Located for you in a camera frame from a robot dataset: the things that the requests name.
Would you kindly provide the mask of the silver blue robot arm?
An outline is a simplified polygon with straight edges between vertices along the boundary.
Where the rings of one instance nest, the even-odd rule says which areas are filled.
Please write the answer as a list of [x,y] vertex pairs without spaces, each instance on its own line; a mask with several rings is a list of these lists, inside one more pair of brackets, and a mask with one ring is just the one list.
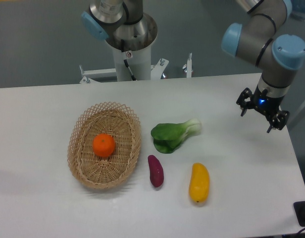
[[[231,24],[221,42],[227,54],[261,69],[254,92],[245,89],[237,99],[243,112],[254,109],[266,117],[269,129],[282,130],[289,112],[280,104],[305,59],[305,42],[295,35],[276,36],[292,11],[289,0],[241,0],[250,16],[246,25]],[[168,65],[151,64],[157,25],[143,12],[141,0],[93,0],[81,20],[97,40],[111,47],[118,81],[159,80]]]

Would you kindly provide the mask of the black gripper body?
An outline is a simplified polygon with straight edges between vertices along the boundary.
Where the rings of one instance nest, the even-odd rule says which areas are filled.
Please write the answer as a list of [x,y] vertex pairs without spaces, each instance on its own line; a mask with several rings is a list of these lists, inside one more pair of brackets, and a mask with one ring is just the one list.
[[277,98],[268,97],[256,87],[251,102],[254,104],[254,109],[257,112],[265,116],[274,116],[278,113],[283,98],[284,96]]

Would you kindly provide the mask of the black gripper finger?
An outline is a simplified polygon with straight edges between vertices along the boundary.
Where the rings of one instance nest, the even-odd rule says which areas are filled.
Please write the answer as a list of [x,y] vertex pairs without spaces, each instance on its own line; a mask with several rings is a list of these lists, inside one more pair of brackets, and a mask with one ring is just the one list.
[[284,126],[286,126],[288,119],[290,117],[290,112],[285,110],[278,110],[271,115],[266,117],[269,122],[269,128],[267,129],[267,133],[270,133],[272,129],[282,130]]
[[245,88],[239,95],[236,104],[240,106],[241,116],[243,117],[247,110],[254,108],[253,93],[249,88]]

